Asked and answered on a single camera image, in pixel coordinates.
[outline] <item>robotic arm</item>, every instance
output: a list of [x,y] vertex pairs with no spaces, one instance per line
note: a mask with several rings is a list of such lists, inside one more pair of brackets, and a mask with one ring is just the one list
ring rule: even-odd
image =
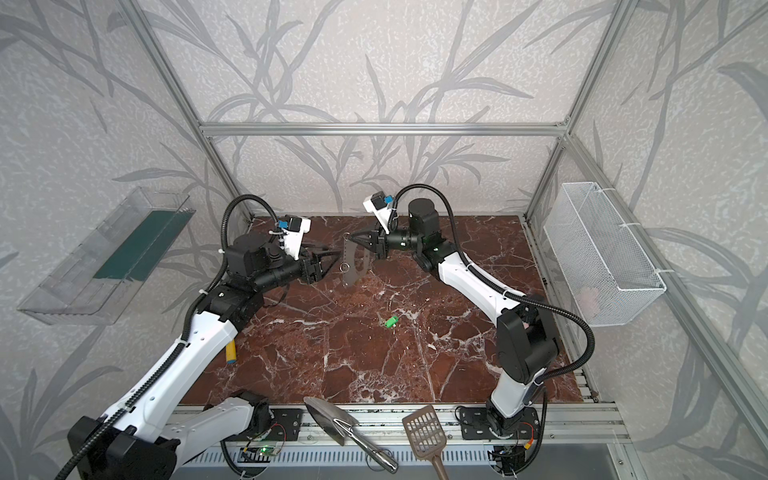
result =
[[[84,416],[70,429],[74,456],[57,478],[66,478],[75,465],[89,479],[169,478],[212,443],[241,432],[258,435],[270,427],[269,411],[262,408],[266,398],[250,392],[238,392],[183,424],[166,426],[205,367],[264,305],[265,292],[297,279],[320,281],[339,258],[338,252],[302,247],[309,219],[277,219],[271,208],[275,231],[251,231],[228,245],[229,215],[242,200],[268,207],[249,195],[230,204],[222,222],[222,269],[187,312],[182,335],[99,419]],[[333,261],[324,262],[328,257]],[[218,285],[224,273],[227,280]]]
[[[521,421],[523,410],[532,404],[542,388],[543,375],[559,353],[557,327],[550,310],[560,314],[564,310],[546,305],[542,298],[526,297],[472,262],[459,245],[443,237],[435,205],[429,199],[412,200],[408,205],[409,225],[397,228],[397,198],[411,187],[427,188],[443,199],[455,240],[455,221],[450,205],[433,187],[418,184],[404,188],[396,198],[383,192],[366,198],[363,206],[376,215],[379,225],[352,233],[349,239],[371,250],[376,259],[387,258],[390,250],[412,252],[413,259],[425,272],[457,289],[494,323],[503,372],[486,403],[487,418],[494,435],[500,439],[509,438]],[[594,337],[591,348],[594,348]],[[570,369],[559,369],[558,374],[578,368],[590,355],[588,347],[584,356],[568,366]]]

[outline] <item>metal garden trowel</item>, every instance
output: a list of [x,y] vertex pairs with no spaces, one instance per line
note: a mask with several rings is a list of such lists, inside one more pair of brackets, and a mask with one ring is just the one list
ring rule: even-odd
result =
[[336,440],[339,445],[344,445],[344,440],[350,437],[387,472],[397,472],[398,465],[395,459],[387,455],[380,447],[372,444],[368,439],[355,432],[353,427],[359,424],[355,417],[332,403],[311,396],[304,397],[304,405],[306,405],[306,409],[310,412],[312,418],[315,419],[317,425],[320,425],[325,433]]

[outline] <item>white wire mesh basket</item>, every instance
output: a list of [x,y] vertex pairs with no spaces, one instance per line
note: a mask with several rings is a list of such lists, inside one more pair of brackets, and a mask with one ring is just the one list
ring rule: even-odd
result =
[[624,325],[667,286],[602,189],[562,184],[544,226],[581,317]]

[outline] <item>spatula handle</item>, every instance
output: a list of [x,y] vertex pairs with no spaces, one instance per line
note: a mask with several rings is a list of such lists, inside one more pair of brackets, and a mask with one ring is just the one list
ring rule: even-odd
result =
[[387,472],[397,472],[398,465],[395,459],[387,455],[379,446],[372,444],[367,438],[358,435],[354,429],[349,429],[348,433],[349,437],[354,440],[357,445],[360,445],[360,448],[370,455],[371,458],[376,460],[376,463],[381,465]]
[[448,480],[448,472],[445,471],[445,466],[442,464],[442,458],[440,458],[440,454],[432,457],[432,466],[435,467],[437,478],[440,480]]

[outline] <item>green object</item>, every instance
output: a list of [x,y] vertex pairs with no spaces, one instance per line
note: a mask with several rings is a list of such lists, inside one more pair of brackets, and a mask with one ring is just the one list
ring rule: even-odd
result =
[[194,212],[151,211],[107,258],[94,278],[146,281]]

